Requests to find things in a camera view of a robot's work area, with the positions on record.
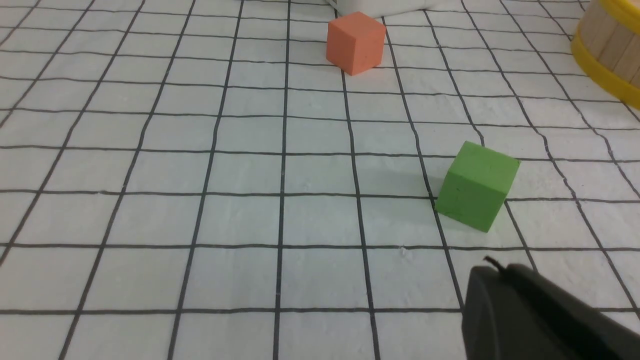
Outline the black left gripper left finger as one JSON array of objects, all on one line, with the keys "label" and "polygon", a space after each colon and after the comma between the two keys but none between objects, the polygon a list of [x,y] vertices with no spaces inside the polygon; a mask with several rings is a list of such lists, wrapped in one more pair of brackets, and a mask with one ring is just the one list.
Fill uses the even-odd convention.
[{"label": "black left gripper left finger", "polygon": [[469,360],[578,360],[573,318],[514,265],[486,256],[468,278],[462,339]]}]

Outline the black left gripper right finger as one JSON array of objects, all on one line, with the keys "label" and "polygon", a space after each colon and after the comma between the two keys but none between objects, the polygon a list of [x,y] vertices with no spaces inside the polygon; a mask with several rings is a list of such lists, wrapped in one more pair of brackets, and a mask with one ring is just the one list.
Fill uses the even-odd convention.
[{"label": "black left gripper right finger", "polygon": [[639,335],[521,264],[502,270],[503,280],[527,303],[546,331],[577,360],[637,360]]}]

